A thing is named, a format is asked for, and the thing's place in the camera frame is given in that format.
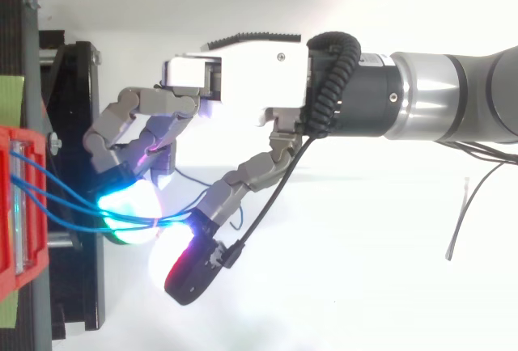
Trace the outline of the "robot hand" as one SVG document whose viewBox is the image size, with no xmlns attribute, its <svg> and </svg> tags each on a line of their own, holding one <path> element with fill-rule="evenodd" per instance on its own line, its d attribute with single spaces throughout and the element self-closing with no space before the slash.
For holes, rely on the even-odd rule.
<svg viewBox="0 0 518 351">
<path fill-rule="evenodd" d="M 127 87 L 84 134 L 83 145 L 106 188 L 126 188 L 145 174 L 171 174 L 176 140 L 195 116 L 218 113 L 245 124 L 272 122 L 270 150 L 211 184 L 187 218 L 168 220 L 179 237 L 164 291 L 180 305 L 198 299 L 240 251 L 215 239 L 250 192 L 280 186 L 303 151 L 301 120 L 308 48 L 298 36 L 239 34 L 163 64 L 153 87 Z"/>
</svg>

